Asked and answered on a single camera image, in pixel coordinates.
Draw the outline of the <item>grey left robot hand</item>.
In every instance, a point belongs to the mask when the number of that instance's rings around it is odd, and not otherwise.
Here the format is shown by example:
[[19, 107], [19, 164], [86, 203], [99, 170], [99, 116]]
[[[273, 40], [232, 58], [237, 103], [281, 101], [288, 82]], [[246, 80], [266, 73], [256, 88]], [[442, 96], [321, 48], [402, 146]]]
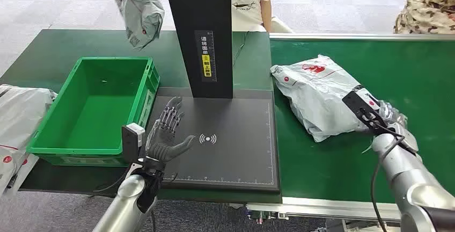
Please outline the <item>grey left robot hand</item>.
[[173, 97], [155, 120], [147, 137], [145, 156], [161, 163], [167, 163], [188, 151], [195, 143], [196, 136], [189, 135], [182, 142], [175, 142], [175, 134], [184, 113], [180, 111], [181, 97]]

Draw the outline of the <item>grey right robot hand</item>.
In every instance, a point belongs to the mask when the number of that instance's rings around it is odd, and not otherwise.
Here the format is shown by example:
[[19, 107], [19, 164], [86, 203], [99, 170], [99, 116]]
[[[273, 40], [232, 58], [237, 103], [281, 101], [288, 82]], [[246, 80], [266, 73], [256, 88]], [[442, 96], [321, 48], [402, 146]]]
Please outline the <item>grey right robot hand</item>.
[[383, 119], [384, 123], [386, 123], [387, 125], [398, 123], [402, 127], [407, 128], [408, 118], [406, 115], [401, 113], [397, 108], [392, 106], [392, 104], [387, 101], [379, 100], [378, 104], [379, 104], [378, 113]]

